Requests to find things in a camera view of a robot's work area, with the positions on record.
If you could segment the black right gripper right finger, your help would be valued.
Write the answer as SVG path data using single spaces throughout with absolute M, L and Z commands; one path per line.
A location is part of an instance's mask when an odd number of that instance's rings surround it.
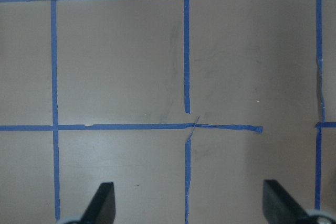
M 275 179 L 263 181 L 263 215 L 268 223 L 335 223 L 320 210 L 305 210 Z

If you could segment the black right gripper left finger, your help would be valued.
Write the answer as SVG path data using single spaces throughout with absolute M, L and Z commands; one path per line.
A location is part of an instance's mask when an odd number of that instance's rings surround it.
M 62 218 L 56 223 L 113 224 L 116 218 L 113 182 L 101 183 L 88 207 L 80 217 Z

